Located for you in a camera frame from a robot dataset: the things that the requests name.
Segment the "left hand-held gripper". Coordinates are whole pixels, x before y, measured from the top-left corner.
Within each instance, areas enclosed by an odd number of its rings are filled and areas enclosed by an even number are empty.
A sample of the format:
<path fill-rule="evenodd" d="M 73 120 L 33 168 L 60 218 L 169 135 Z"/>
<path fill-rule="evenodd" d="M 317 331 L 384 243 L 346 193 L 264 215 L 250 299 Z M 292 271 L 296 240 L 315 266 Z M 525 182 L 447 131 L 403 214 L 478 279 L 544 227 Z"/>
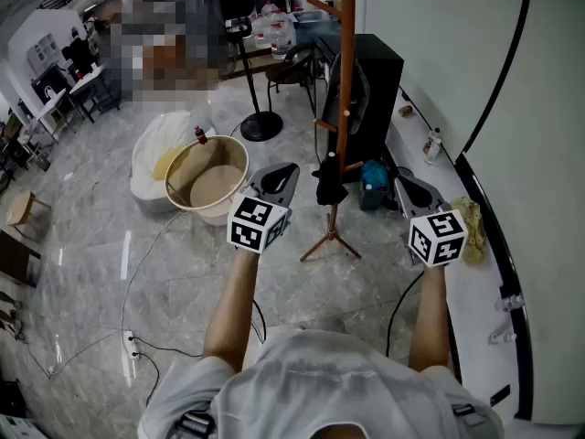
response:
<path fill-rule="evenodd" d="M 232 201 L 228 243 L 263 253 L 280 237 L 289 224 L 290 204 L 299 175 L 300 167 L 295 163 L 279 163 L 257 170 Z"/>

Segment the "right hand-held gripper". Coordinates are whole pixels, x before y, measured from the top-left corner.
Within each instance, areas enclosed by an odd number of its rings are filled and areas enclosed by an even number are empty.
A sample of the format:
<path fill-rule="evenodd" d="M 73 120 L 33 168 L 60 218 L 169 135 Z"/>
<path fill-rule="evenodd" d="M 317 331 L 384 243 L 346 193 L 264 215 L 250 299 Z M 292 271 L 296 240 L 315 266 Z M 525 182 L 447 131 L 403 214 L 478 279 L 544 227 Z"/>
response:
<path fill-rule="evenodd" d="M 409 224 L 407 245 L 427 266 L 443 266 L 460 259 L 468 238 L 461 212 L 439 190 L 413 175 L 394 179 L 399 210 Z"/>

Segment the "brown wooden coat rack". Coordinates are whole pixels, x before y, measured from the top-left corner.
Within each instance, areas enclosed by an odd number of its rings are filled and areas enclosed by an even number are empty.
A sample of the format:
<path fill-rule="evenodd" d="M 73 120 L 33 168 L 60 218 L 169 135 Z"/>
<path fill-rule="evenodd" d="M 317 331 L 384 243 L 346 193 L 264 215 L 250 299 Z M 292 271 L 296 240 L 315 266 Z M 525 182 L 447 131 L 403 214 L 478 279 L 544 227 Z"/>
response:
<path fill-rule="evenodd" d="M 346 144 L 348 137 L 348 123 L 351 114 L 352 101 L 352 86 L 353 86 L 353 69 L 355 60 L 355 10 L 356 0 L 341 0 L 341 10 L 334 11 L 333 8 L 327 6 L 320 0 L 308 0 L 309 3 L 315 5 L 330 15 L 338 17 L 341 21 L 341 47 L 339 51 L 340 57 L 340 86 L 339 86 L 339 106 L 338 106 L 338 126 L 336 129 L 336 159 L 338 160 L 338 178 L 341 185 L 343 175 L 346 170 Z M 348 251 L 350 251 L 356 258 L 361 259 L 361 255 L 353 249 L 347 242 L 345 242 L 339 235 L 336 228 L 336 216 L 338 210 L 338 203 L 335 203 L 330 214 L 327 214 L 327 231 L 324 237 L 319 240 L 309 251 L 307 251 L 301 258 L 300 262 L 304 262 L 311 256 L 323 243 L 326 241 L 338 241 Z"/>

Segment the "person's left forearm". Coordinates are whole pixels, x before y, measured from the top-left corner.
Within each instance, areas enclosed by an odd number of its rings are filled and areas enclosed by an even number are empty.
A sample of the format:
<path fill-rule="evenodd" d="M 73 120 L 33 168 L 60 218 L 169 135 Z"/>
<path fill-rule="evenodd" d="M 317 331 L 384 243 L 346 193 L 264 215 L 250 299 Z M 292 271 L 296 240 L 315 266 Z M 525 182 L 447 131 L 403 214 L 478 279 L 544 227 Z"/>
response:
<path fill-rule="evenodd" d="M 228 282 L 207 327 L 202 358 L 215 357 L 242 370 L 252 319 L 259 254 L 237 249 Z"/>

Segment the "person's right forearm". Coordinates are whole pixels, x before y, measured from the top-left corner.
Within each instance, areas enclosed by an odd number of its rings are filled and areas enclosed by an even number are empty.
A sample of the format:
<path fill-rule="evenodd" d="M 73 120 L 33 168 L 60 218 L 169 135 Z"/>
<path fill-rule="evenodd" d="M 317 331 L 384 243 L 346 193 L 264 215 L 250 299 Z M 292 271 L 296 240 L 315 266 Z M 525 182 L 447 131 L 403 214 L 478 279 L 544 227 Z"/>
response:
<path fill-rule="evenodd" d="M 409 353 L 409 367 L 418 372 L 434 366 L 448 366 L 449 325 L 443 266 L 424 270 Z"/>

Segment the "round beige tub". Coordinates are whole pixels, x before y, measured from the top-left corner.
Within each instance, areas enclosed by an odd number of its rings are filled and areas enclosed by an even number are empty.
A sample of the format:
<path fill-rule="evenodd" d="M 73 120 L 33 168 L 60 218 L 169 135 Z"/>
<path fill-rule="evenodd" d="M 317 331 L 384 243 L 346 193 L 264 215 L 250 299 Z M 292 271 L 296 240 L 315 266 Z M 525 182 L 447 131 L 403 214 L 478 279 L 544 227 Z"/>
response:
<path fill-rule="evenodd" d="M 165 173 L 165 193 L 176 207 L 209 225 L 225 226 L 235 194 L 249 175 L 248 152 L 238 139 L 210 136 L 181 147 Z"/>

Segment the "small clear bottle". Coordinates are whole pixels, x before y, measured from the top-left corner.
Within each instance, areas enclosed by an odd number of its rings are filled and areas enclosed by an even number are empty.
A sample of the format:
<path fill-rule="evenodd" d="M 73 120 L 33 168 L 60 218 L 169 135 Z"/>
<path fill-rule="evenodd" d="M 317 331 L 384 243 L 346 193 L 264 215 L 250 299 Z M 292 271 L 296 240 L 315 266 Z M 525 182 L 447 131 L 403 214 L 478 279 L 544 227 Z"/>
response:
<path fill-rule="evenodd" d="M 522 294 L 511 294 L 495 302 L 495 310 L 501 312 L 511 312 L 523 308 L 525 300 Z"/>

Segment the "black standing fan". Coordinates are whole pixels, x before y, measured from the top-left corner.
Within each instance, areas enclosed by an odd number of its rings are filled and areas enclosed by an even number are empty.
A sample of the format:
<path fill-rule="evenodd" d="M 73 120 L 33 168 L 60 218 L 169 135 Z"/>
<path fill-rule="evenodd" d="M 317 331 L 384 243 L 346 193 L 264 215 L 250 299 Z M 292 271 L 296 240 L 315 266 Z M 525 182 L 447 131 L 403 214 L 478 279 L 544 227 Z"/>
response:
<path fill-rule="evenodd" d="M 244 39 L 252 33 L 250 15 L 254 8 L 254 0 L 224 0 L 222 7 L 227 36 L 239 49 L 254 108 L 254 113 L 241 122 L 240 132 L 245 140 L 259 143 L 279 134 L 283 128 L 283 120 L 271 109 L 261 111 L 258 104 L 250 61 L 244 47 Z"/>

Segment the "black chair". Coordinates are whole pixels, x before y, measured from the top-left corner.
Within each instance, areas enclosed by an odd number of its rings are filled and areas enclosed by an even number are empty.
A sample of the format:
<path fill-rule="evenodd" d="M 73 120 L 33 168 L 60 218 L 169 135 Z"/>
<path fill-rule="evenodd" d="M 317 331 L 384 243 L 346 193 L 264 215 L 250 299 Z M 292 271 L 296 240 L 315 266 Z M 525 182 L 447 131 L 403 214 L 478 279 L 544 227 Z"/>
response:
<path fill-rule="evenodd" d="M 311 93 L 311 88 L 314 86 L 313 64 L 314 45 L 305 43 L 292 47 L 281 63 L 272 64 L 266 69 L 267 97 L 270 111 L 272 110 L 272 88 L 279 92 L 281 85 L 298 84 L 305 88 L 313 115 L 316 115 L 315 100 Z"/>

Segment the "grey hanging garment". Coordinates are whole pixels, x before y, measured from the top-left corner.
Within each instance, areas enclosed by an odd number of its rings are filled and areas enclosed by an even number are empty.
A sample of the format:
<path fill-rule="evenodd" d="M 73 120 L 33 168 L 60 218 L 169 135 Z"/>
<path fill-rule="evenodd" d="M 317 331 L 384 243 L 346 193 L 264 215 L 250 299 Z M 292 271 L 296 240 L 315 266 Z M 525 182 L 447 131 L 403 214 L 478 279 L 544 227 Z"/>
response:
<path fill-rule="evenodd" d="M 335 56 L 330 67 L 330 78 L 320 119 L 337 127 L 341 88 L 341 54 Z M 370 99 L 370 86 L 360 64 L 355 61 L 352 77 L 351 102 L 349 105 L 348 134 L 356 134 L 363 121 Z"/>

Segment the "black cabinet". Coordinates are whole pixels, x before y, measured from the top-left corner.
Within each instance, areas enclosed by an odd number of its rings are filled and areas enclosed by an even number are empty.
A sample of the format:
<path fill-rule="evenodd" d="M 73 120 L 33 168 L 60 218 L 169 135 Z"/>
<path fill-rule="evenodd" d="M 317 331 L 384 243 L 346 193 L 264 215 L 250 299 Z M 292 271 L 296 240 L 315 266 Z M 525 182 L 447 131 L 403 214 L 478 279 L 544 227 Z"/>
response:
<path fill-rule="evenodd" d="M 330 68 L 340 51 L 340 37 L 322 36 L 317 42 Z M 347 137 L 346 166 L 384 157 L 404 65 L 402 57 L 374 34 L 355 35 L 355 57 L 367 77 L 370 99 L 358 132 Z"/>

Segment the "person's white t-shirt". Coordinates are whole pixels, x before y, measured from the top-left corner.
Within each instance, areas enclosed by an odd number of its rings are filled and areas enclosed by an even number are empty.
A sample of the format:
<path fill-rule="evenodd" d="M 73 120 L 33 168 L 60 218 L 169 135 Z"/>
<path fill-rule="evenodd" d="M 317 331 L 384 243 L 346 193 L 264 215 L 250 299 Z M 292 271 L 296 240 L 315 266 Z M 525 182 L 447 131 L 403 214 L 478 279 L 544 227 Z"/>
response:
<path fill-rule="evenodd" d="M 306 329 L 276 337 L 236 372 L 207 357 L 175 363 L 138 424 L 139 439 L 181 439 L 186 412 L 214 421 L 214 439 L 313 439 L 352 425 L 366 439 L 502 439 L 498 415 L 436 366 L 415 371 L 367 343 Z"/>

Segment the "large clear water bottle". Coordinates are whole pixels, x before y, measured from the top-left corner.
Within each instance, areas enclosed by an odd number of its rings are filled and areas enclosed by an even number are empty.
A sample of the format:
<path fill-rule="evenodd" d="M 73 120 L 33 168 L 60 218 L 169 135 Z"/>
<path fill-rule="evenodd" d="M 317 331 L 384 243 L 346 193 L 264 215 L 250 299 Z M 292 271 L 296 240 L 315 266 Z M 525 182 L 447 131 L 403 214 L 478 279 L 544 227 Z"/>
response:
<path fill-rule="evenodd" d="M 277 60 L 286 58 L 293 43 L 289 29 L 284 22 L 271 24 L 271 54 Z"/>

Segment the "white table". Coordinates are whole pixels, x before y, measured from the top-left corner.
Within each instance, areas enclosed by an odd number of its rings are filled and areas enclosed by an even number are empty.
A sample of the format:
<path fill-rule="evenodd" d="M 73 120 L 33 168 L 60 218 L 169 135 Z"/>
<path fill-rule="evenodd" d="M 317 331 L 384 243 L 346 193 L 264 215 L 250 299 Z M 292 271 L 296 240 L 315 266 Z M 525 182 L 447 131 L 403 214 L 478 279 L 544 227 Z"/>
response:
<path fill-rule="evenodd" d="M 80 78 L 69 91 L 69 98 L 77 110 L 91 123 L 95 123 L 93 114 L 111 108 L 120 110 L 120 97 L 106 81 L 107 64 L 93 68 L 90 73 Z"/>

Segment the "small wooden stool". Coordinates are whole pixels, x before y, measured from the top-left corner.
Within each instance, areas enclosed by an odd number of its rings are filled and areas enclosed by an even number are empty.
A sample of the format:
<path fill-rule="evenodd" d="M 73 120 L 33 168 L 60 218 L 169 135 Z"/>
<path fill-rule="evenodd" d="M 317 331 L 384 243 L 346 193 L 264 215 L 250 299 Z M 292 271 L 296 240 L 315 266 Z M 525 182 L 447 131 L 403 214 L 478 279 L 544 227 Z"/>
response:
<path fill-rule="evenodd" d="M 52 209 L 49 204 L 38 199 L 33 192 L 26 191 L 14 198 L 6 214 L 6 226 L 14 229 L 20 236 L 31 241 L 34 239 L 27 236 L 21 230 L 21 227 L 26 225 L 28 219 L 32 216 L 32 208 L 34 204 L 38 204 L 47 209 Z"/>

